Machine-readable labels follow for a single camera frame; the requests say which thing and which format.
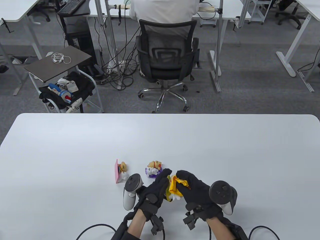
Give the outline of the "person's right hand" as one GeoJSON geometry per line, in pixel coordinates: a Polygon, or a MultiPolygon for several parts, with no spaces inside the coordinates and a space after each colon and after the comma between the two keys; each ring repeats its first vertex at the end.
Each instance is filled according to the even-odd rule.
{"type": "Polygon", "coordinates": [[[188,187],[181,183],[177,183],[176,187],[183,195],[187,204],[196,204],[200,207],[196,212],[199,213],[199,216],[203,221],[212,218],[218,218],[219,220],[223,219],[222,209],[210,199],[210,187],[206,183],[199,180],[194,174],[185,170],[177,171],[176,177],[187,181],[188,187]]]}

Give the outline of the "person's left hand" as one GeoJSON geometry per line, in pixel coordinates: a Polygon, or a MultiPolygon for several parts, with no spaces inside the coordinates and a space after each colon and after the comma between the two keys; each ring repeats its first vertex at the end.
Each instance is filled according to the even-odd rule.
{"type": "Polygon", "coordinates": [[[169,186],[171,169],[164,169],[148,187],[142,186],[138,192],[138,202],[134,211],[141,210],[146,218],[155,215],[161,207],[165,198],[166,189],[169,186]]]}

